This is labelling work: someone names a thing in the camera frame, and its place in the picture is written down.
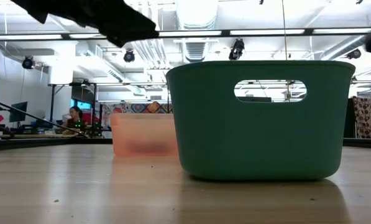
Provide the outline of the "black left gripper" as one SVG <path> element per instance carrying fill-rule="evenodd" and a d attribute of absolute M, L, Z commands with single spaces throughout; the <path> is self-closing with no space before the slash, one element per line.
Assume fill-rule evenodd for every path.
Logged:
<path fill-rule="evenodd" d="M 158 37 L 156 24 L 123 0 L 12 0 L 44 24 L 49 15 L 68 19 L 82 27 L 99 28 L 112 44 Z"/>

